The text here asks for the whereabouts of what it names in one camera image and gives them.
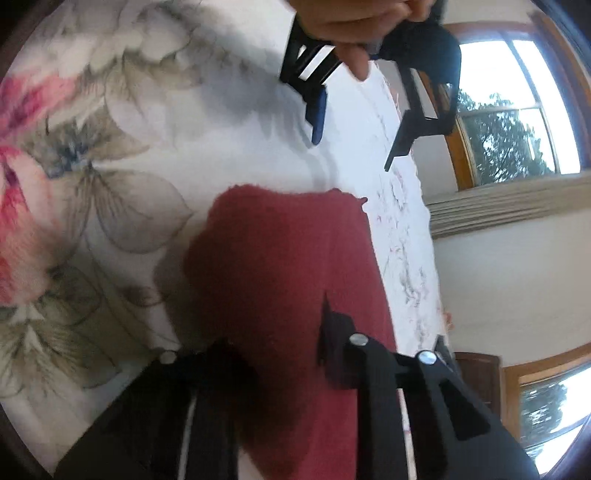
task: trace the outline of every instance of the blue plastic part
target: blue plastic part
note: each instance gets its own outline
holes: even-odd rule
[[[310,101],[306,107],[306,120],[312,125],[312,145],[318,145],[322,140],[327,104],[328,93],[326,87],[323,86],[318,93],[318,97]]]

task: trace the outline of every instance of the window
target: window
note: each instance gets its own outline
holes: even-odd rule
[[[462,45],[460,88],[476,185],[580,171],[564,102],[533,41]]]
[[[591,367],[521,387],[521,444],[547,473],[566,453],[591,414]]]
[[[576,441],[591,414],[591,343],[504,368],[503,424],[544,475]]]
[[[446,25],[462,48],[456,129],[446,138],[460,190],[587,166],[591,89],[564,38],[540,15],[531,25]],[[558,40],[550,49],[552,35]]]

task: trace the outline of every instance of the sky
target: sky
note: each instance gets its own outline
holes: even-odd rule
[[[566,400],[560,407],[562,421],[554,432],[572,425],[591,413],[591,367],[560,382],[567,387]],[[566,453],[570,444],[579,434],[581,427],[546,443],[544,450],[535,459],[541,474],[548,472]]]
[[[562,173],[580,172],[579,154],[569,116],[540,51],[535,43],[514,41],[538,90],[548,118],[558,164]],[[534,96],[515,57],[504,41],[476,42],[462,45],[462,76],[460,88],[479,103],[490,102],[491,93],[500,93],[517,108],[535,105]],[[532,127],[541,140],[540,150],[547,165],[554,170],[550,140],[539,110],[524,110],[519,114],[523,123]]]

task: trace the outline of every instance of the wooden window frame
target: wooden window frame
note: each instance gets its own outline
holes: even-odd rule
[[[542,12],[531,15],[532,23],[521,22],[464,22],[444,25],[460,43],[490,40],[533,40],[561,90],[564,105],[571,120],[581,168],[591,168],[591,86],[573,50],[552,20]],[[435,105],[428,77],[419,72],[431,103]],[[446,136],[458,190],[476,186],[468,139],[461,120],[456,119],[453,132]]]
[[[518,442],[521,441],[521,387],[556,377],[587,364],[591,365],[591,343],[551,358],[503,369],[503,423]]]

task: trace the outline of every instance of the black bracket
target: black bracket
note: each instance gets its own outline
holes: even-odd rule
[[[457,40],[440,25],[445,0],[437,0],[430,17],[421,23],[402,22],[381,42],[366,46],[372,60],[396,62],[410,109],[400,123],[388,155],[388,171],[395,157],[408,155],[419,137],[449,135],[454,127],[459,95],[462,52]],[[309,37],[298,17],[294,18],[285,50],[280,80],[295,89],[306,103],[306,121],[312,126],[312,144],[318,145],[324,131],[328,93],[324,85],[341,64],[331,51],[306,79],[305,69],[325,46],[331,43]],[[425,117],[412,69],[424,72],[430,79],[437,118]]]
[[[443,358],[450,358],[439,345]],[[421,480],[539,480],[533,460],[439,356],[391,353],[324,304],[319,362],[330,383],[357,390],[357,480],[408,480],[402,391]],[[225,401],[256,384],[228,342],[155,361],[60,462],[56,480],[238,479]]]
[[[328,379],[336,388],[358,391],[358,480],[408,480],[399,390],[418,478],[539,479],[535,463],[500,419],[434,352],[391,353],[327,304],[321,338]]]

